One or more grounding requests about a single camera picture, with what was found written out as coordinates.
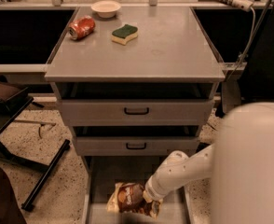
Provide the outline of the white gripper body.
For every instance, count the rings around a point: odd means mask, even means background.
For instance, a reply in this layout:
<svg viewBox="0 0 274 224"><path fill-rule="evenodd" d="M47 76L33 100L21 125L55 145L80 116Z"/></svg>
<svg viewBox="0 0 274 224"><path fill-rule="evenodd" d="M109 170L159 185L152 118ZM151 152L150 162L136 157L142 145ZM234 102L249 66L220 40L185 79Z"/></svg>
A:
<svg viewBox="0 0 274 224"><path fill-rule="evenodd" d="M159 201L163 199L169 191L160 186L158 180L152 175L145 184L145 189L153 201Z"/></svg>

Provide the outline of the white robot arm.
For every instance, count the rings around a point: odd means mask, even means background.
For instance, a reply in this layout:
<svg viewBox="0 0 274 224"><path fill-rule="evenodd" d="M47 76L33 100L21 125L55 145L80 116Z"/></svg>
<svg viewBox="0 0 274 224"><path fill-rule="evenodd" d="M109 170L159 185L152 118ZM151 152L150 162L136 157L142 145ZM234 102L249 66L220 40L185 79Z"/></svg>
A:
<svg viewBox="0 0 274 224"><path fill-rule="evenodd" d="M214 144L191 157L172 152L146 182L144 198L159 201L207 177L211 224L274 224L274 103L238 106Z"/></svg>

